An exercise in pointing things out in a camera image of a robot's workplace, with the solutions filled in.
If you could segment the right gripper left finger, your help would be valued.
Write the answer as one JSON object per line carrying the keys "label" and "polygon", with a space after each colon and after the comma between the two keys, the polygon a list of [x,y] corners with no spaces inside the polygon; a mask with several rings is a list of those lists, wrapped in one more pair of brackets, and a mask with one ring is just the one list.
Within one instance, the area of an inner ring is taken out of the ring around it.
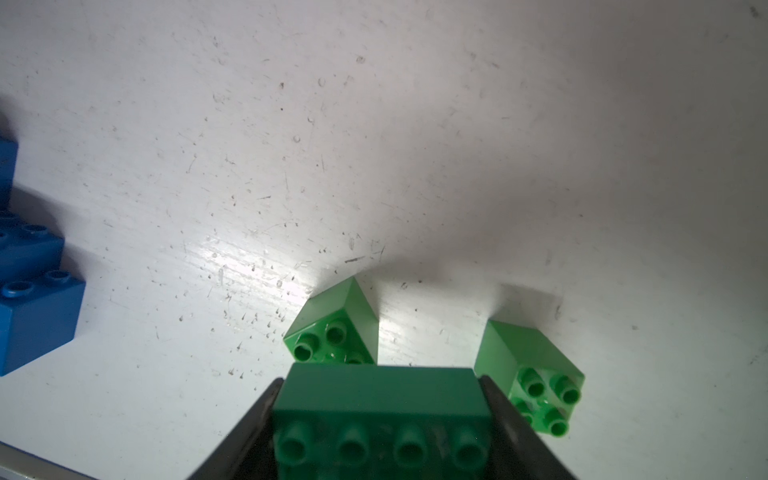
{"label": "right gripper left finger", "polygon": [[278,478],[274,453],[273,406],[284,384],[275,379],[208,458],[189,476],[193,480]]}

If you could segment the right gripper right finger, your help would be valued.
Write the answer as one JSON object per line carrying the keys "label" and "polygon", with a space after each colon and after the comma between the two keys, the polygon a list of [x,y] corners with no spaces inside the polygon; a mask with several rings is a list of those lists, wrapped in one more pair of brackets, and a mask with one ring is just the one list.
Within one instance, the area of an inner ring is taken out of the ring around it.
{"label": "right gripper right finger", "polygon": [[479,384],[492,414],[488,480],[576,480],[488,376]]}

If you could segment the long green lego brick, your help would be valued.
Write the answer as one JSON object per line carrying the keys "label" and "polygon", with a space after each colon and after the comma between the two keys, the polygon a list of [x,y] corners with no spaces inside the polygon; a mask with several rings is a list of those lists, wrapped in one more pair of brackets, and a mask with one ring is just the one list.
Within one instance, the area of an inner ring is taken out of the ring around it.
{"label": "long green lego brick", "polygon": [[272,420],[281,479],[481,479],[492,439],[467,368],[296,363]]}

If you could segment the long blue lego brick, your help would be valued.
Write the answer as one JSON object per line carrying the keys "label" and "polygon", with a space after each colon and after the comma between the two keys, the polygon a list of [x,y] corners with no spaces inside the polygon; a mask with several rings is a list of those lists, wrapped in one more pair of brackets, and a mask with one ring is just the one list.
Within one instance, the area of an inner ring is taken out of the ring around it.
{"label": "long blue lego brick", "polygon": [[8,209],[18,144],[1,140],[1,374],[73,340],[86,282],[61,268],[65,241]]}

